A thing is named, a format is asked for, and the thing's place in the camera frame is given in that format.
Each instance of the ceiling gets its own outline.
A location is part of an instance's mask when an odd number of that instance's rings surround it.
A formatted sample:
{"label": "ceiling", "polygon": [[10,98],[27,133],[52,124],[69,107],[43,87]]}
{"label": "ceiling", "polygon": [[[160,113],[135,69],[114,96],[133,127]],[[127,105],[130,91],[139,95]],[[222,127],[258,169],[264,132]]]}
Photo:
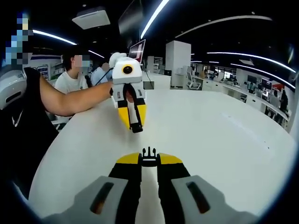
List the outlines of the ceiling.
{"label": "ceiling", "polygon": [[[161,0],[141,0],[144,11],[144,27]],[[84,44],[94,52],[109,58],[113,51],[127,52],[126,44],[119,34],[118,19],[129,6],[131,0],[76,1],[57,4],[43,2],[28,6],[27,11],[36,30],[54,34],[72,42]],[[104,6],[111,25],[82,30],[71,21],[79,11],[90,7]],[[166,43],[177,40],[192,45],[194,61],[218,61],[219,66],[230,63],[242,64],[239,59],[249,60],[247,56],[208,55],[207,52],[239,52],[273,59],[299,70],[296,58],[298,40],[294,34],[296,18],[295,7],[288,1],[274,4],[273,1],[239,0],[170,0],[153,22],[145,35],[145,56],[165,57]],[[218,22],[194,30],[181,37],[177,35],[210,21],[240,15],[260,15],[272,21],[258,19],[238,19]],[[37,48],[48,48],[47,53],[61,53],[68,45],[45,36],[35,35]],[[291,50],[294,57],[288,63]],[[275,74],[285,80],[291,72],[271,62],[251,58],[254,67]]]}

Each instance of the computer screen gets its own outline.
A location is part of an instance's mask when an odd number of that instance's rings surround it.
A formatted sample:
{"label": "computer screen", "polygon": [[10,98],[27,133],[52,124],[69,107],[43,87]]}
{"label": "computer screen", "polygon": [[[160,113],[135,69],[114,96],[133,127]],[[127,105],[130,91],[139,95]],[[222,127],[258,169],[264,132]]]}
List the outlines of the computer screen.
{"label": "computer screen", "polygon": [[256,77],[254,76],[247,76],[247,81],[250,83],[256,83]]}
{"label": "computer screen", "polygon": [[267,80],[267,79],[264,79],[262,78],[262,86],[266,89],[271,89],[272,88],[272,82]]}
{"label": "computer screen", "polygon": [[130,47],[129,57],[136,59],[139,63],[142,61],[143,51],[144,51],[145,40],[134,44]]}

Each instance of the man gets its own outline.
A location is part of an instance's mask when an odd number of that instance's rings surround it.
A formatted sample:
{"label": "man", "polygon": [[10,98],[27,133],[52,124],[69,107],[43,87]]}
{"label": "man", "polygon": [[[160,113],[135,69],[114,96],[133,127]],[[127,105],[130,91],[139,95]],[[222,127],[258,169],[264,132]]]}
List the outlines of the man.
{"label": "man", "polygon": [[108,82],[109,80],[112,80],[112,71],[111,70],[109,72],[108,71],[109,71],[108,63],[103,63],[101,67],[98,67],[91,75],[92,85],[95,86],[99,81],[100,81],[99,83],[105,83]]}
{"label": "man", "polygon": [[[7,183],[13,181],[28,198],[36,169],[58,134],[45,110],[60,116],[86,111],[110,98],[112,82],[64,94],[33,68],[24,68],[23,75],[22,64],[28,63],[32,55],[30,35],[33,32],[24,15],[21,15],[21,20],[15,18],[15,21],[17,32],[10,30],[10,40],[6,40],[11,42],[11,47],[6,47],[6,53],[1,54],[5,56],[4,60],[0,58],[0,130],[1,139],[4,140],[0,150],[0,165],[4,170],[2,178]],[[13,71],[17,71],[18,75],[11,75]]]}
{"label": "man", "polygon": [[81,68],[89,66],[89,60],[85,57],[87,57],[87,53],[78,45],[72,46],[67,53],[63,54],[65,72],[55,82],[57,90],[66,94],[88,88],[85,77],[80,74]]}

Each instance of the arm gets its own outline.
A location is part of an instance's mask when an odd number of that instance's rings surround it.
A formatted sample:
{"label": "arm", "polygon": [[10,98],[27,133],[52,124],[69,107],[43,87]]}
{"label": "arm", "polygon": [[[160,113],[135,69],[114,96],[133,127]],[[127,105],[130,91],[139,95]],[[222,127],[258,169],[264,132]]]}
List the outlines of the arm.
{"label": "arm", "polygon": [[110,98],[112,82],[99,84],[89,89],[63,94],[40,77],[40,93],[43,105],[50,113],[71,116],[86,111]]}

